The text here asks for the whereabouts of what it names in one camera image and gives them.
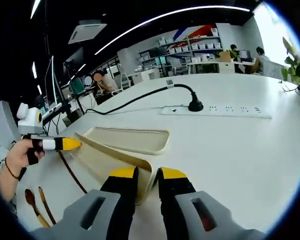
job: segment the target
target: gray gripper body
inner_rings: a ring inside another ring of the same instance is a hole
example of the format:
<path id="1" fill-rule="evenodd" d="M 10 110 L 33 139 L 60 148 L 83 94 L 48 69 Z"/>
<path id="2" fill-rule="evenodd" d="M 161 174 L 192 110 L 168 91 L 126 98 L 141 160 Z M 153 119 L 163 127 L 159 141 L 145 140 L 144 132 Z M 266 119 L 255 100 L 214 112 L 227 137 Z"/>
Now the gray gripper body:
<path id="1" fill-rule="evenodd" d="M 69 205 L 61 221 L 31 232 L 37 240 L 106 240 L 120 194 L 91 190 Z"/>
<path id="2" fill-rule="evenodd" d="M 189 240 L 262 240 L 265 234 L 245 229 L 234 222 L 228 208 L 204 191 L 175 196 L 188 230 Z M 202 212 L 212 219 L 215 227 L 206 231 L 200 218 Z"/>

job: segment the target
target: beige tray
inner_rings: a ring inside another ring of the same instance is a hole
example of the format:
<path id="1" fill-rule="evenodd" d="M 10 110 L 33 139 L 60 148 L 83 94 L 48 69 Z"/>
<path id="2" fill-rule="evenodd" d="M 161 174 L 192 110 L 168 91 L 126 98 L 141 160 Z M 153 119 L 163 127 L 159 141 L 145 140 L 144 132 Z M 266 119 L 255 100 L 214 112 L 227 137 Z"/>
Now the beige tray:
<path id="1" fill-rule="evenodd" d="M 139 205 L 147 198 L 155 178 L 155 173 L 149 162 L 119 152 L 77 133 L 75 136 L 82 142 L 82 145 L 81 147 L 72 150 L 71 155 L 101 185 L 107 180 L 110 173 L 116 169 L 133 166 L 139 167 L 138 192 L 135 204 Z"/>
<path id="2" fill-rule="evenodd" d="M 93 127 L 84 136 L 115 149 L 158 155 L 164 151 L 170 134 L 166 130 Z"/>

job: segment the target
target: white table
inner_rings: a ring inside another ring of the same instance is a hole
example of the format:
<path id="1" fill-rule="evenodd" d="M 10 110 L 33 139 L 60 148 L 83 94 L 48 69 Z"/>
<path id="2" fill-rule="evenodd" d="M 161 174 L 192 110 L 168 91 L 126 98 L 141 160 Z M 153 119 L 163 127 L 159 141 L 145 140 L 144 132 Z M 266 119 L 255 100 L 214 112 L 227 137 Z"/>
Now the white table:
<path id="1" fill-rule="evenodd" d="M 166 79 L 189 85 L 205 106 L 258 105 L 269 109 L 272 119 L 160 115 L 161 107 L 189 104 L 190 93 L 184 88 L 174 88 L 143 98 L 116 114 L 88 113 L 60 135 L 84 134 L 94 126 L 169 130 L 170 140 L 163 154 L 133 155 L 157 167 L 181 170 L 197 191 L 207 192 L 229 208 L 238 224 L 247 229 L 269 231 L 300 184 L 300 96 L 295 92 L 284 93 L 274 78 L 207 73 L 143 82 L 96 109 L 113 109 L 166 86 Z M 65 154 L 65 158 L 87 191 L 100 187 L 69 154 Z M 29 167 L 17 188 L 18 216 L 29 231 L 41 225 L 25 200 L 26 188 L 34 191 L 38 209 L 50 223 L 40 199 L 39 186 L 56 221 L 62 219 L 68 205 L 84 195 L 58 154 L 47 152 L 37 165 Z M 130 239 L 166 239 L 160 201 L 155 193 L 136 208 Z"/>
<path id="2" fill-rule="evenodd" d="M 217 64 L 219 73 L 221 74 L 232 74 L 235 73 L 235 64 L 239 66 L 253 66 L 253 62 L 239 62 L 239 61 L 232 61 L 232 62 L 223 62 L 223 61 L 200 61 L 200 62 L 190 62 L 186 65 L 188 66 L 188 74 L 191 74 L 191 68 L 194 69 L 196 65 L 206 65 L 206 64 Z"/>
<path id="3" fill-rule="evenodd" d="M 160 72 L 158 68 L 152 68 L 145 71 L 138 71 L 133 74 L 129 74 L 127 75 L 127 78 L 128 77 L 132 77 L 133 83 L 136 85 L 153 79 L 159 79 Z"/>

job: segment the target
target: bracelet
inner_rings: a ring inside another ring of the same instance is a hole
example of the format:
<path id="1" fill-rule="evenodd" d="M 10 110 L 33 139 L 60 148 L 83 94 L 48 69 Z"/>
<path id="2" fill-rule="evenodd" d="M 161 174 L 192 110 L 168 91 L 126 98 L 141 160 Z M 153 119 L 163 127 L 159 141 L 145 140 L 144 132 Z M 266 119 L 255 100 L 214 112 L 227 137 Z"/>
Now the bracelet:
<path id="1" fill-rule="evenodd" d="M 5 166 L 6 166 L 6 169 L 8 169 L 9 173 L 11 174 L 11 176 L 14 177 L 15 179 L 19 180 L 19 176 L 15 176 L 15 175 L 11 172 L 10 168 L 8 167 L 8 164 L 7 164 L 7 158 L 4 159 L 4 164 L 5 164 Z"/>

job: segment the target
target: potted plant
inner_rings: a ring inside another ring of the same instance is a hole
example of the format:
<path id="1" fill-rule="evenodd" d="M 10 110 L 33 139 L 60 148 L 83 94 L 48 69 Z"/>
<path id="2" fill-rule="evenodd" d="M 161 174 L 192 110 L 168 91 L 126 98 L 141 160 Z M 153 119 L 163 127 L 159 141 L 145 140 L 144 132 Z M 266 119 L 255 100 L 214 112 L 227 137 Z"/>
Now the potted plant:
<path id="1" fill-rule="evenodd" d="M 282 41 L 286 48 L 286 54 L 289 54 L 284 62 L 290 65 L 289 67 L 284 66 L 281 68 L 283 80 L 288 81 L 288 75 L 290 75 L 291 81 L 298 85 L 296 91 L 300 93 L 300 57 L 295 53 L 290 43 L 288 43 L 284 37 L 282 37 Z"/>
<path id="2" fill-rule="evenodd" d="M 235 51 L 233 51 L 233 50 L 226 50 L 227 52 L 230 52 L 230 57 L 232 58 L 232 59 L 235 59 L 235 58 L 237 58 L 238 57 L 238 53 L 237 52 L 235 52 Z M 218 59 L 218 58 L 220 58 L 220 53 L 221 53 L 222 51 L 215 51 L 214 53 L 213 53 L 213 55 L 214 55 L 214 57 L 216 58 L 216 59 Z"/>

